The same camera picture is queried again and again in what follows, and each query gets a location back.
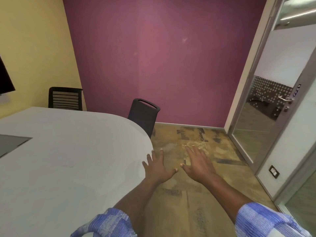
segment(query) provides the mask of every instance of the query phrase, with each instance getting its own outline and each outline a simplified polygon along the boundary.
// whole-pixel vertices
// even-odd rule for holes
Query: black office chair
[[[82,89],[51,87],[48,94],[48,107],[82,111]]]
[[[143,128],[149,138],[151,138],[159,111],[160,107],[147,100],[134,99],[130,113],[128,114],[128,119]]]

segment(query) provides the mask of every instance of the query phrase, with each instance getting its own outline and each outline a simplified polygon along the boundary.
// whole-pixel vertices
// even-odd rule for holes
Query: shirt sleeve
[[[240,208],[235,230],[237,237],[312,237],[291,216],[255,202]]]
[[[104,214],[97,215],[70,237],[81,237],[90,232],[93,237],[137,237],[128,215],[115,208],[108,208]]]

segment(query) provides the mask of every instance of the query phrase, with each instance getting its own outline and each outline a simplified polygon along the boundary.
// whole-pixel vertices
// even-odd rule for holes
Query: door handle
[[[289,104],[291,104],[292,101],[293,101],[293,99],[289,99],[289,100],[284,99],[282,96],[278,96],[278,98],[281,99],[281,100],[283,100],[283,101],[285,101],[285,102],[287,102],[287,103],[289,103]]]

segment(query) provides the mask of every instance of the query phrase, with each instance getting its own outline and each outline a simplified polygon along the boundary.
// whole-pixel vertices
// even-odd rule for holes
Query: forearm
[[[137,228],[145,206],[156,187],[157,183],[145,178],[114,206],[129,216],[134,229]]]
[[[211,192],[219,204],[223,207],[229,218],[235,223],[239,209],[247,203],[253,202],[247,196],[231,187],[217,174],[208,176],[203,185]]]

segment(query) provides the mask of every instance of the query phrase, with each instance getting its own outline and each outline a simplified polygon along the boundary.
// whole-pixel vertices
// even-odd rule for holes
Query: oval table
[[[145,176],[145,131],[120,116],[31,107],[0,134],[32,137],[0,159],[0,236],[69,236]]]

